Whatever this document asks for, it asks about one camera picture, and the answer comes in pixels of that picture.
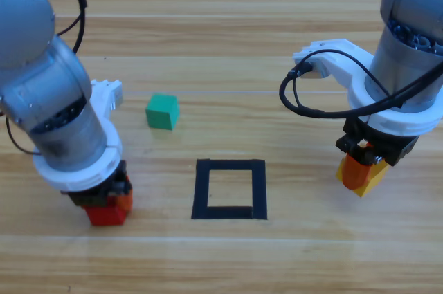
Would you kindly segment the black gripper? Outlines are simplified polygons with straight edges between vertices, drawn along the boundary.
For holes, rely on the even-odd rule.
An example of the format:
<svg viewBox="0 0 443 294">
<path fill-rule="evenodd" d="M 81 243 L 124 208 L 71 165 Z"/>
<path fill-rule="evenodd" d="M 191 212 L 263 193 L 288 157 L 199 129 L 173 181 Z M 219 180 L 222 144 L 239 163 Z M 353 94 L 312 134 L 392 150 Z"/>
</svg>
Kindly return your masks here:
<svg viewBox="0 0 443 294">
<path fill-rule="evenodd" d="M 395 166 L 412 151 L 419 136 L 394 136 L 370 127 L 358 118 L 348 118 L 343 126 L 345 135 L 336 146 L 346 153 L 342 167 L 342 182 L 349 190 L 362 187 L 373 165 L 384 160 Z"/>
<path fill-rule="evenodd" d="M 101 184 L 79 192 L 62 192 L 81 208 L 105 208 L 117 206 L 131 212 L 133 206 L 133 187 L 127 175 L 127 162 L 120 161 L 109 178 Z"/>
</svg>

